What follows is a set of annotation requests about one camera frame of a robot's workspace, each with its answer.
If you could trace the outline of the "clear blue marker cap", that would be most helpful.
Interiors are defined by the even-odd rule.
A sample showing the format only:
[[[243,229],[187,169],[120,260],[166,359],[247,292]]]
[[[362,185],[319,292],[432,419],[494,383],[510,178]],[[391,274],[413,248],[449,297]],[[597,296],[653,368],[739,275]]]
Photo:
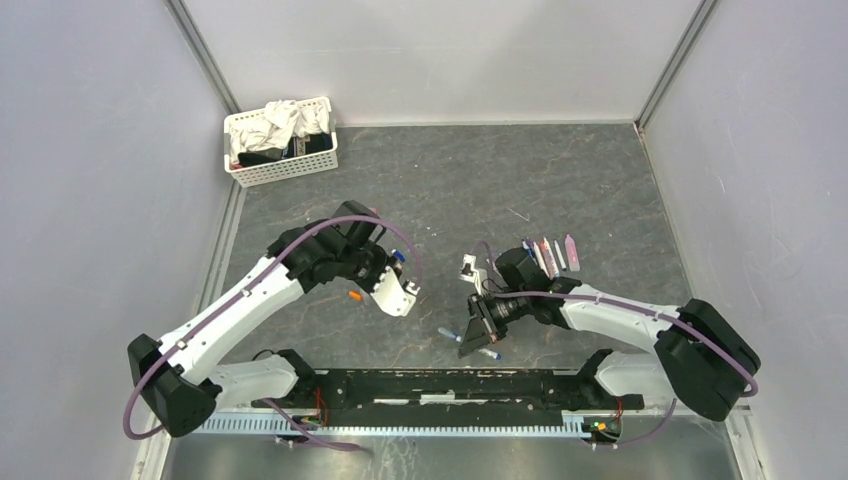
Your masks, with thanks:
[[[455,332],[453,332],[453,331],[451,331],[447,328],[439,327],[438,333],[442,336],[445,336],[446,338],[449,338],[449,339],[455,341],[455,342],[461,342],[462,341],[461,335],[459,335],[459,334],[457,334],[457,333],[455,333]]]

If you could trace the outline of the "red capped pink marker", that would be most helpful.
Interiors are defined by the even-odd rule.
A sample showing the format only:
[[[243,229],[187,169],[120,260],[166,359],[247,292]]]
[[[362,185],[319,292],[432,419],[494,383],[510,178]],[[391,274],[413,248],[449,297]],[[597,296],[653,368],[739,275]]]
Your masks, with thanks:
[[[544,237],[540,243],[541,252],[544,257],[546,268],[552,278],[560,276],[559,266],[556,262],[555,255],[551,249],[549,240]]]

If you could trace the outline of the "blue capped white marker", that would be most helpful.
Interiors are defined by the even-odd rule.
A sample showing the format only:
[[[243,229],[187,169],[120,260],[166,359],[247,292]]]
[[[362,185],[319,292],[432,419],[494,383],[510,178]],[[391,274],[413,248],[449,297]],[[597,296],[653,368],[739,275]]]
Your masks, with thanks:
[[[568,270],[568,264],[567,264],[567,261],[565,259],[562,247],[560,246],[560,243],[557,240],[553,241],[553,245],[554,245],[554,252],[555,252],[555,255],[556,255],[556,259],[557,259],[559,268],[560,268],[561,271],[565,272],[565,271]]]

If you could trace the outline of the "pink highlighter marker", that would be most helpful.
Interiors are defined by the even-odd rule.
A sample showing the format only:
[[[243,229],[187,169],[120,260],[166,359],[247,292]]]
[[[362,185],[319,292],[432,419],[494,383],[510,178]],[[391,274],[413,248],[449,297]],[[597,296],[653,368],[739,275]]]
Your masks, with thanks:
[[[581,270],[579,254],[577,250],[577,245],[575,239],[567,234],[564,238],[564,246],[566,250],[566,259],[568,263],[568,269],[573,272],[578,272]]]

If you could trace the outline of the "clear capped blue marker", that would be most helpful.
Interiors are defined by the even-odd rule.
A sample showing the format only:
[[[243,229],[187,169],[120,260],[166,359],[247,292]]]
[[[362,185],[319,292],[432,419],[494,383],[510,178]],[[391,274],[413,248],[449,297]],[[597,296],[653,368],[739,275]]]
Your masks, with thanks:
[[[490,349],[483,348],[483,349],[480,349],[480,350],[479,350],[479,352],[480,352],[481,354],[483,354],[483,355],[487,356],[488,358],[491,358],[491,359],[495,360],[495,361],[500,361],[500,360],[502,359],[502,355],[501,355],[501,354],[499,354],[499,353],[497,353],[497,352],[495,352],[495,351],[492,351],[492,350],[490,350]]]

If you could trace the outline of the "blue capped acrylic marker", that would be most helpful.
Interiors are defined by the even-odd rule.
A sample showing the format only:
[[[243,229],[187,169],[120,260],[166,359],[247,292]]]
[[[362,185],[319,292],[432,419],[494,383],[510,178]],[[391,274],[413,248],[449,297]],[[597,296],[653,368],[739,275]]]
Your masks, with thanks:
[[[522,244],[522,247],[524,248],[524,250],[525,250],[525,251],[527,252],[527,254],[530,256],[530,258],[535,260],[535,254],[534,254],[533,250],[531,249],[531,247],[530,247],[529,243],[527,242],[527,240],[526,240],[526,239],[522,239],[522,240],[521,240],[521,244]]]

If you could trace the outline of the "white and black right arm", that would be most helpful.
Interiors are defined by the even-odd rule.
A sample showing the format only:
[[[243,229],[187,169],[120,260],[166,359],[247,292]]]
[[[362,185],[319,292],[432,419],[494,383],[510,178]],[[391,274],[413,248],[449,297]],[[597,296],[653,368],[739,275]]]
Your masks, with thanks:
[[[667,397],[723,421],[740,399],[759,392],[759,356],[707,301],[655,305],[608,294],[576,278],[549,276],[521,248],[484,266],[467,253],[459,278],[475,288],[461,358],[504,340],[509,326],[527,317],[632,347],[603,354],[579,378],[578,396],[591,408],[627,395]]]

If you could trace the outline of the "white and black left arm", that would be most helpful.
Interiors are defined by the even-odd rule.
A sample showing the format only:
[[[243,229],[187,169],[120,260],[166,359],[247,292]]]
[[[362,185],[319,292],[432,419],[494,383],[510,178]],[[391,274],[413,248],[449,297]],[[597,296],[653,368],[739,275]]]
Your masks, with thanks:
[[[355,283],[385,314],[404,317],[416,303],[422,272],[410,238],[359,202],[346,201],[328,219],[283,232],[193,319],[159,339],[141,334],[130,342],[133,390],[124,434],[132,440],[160,431],[185,436],[220,409],[262,399],[306,405],[314,381],[285,357],[228,365],[222,359],[273,314],[335,279]]]

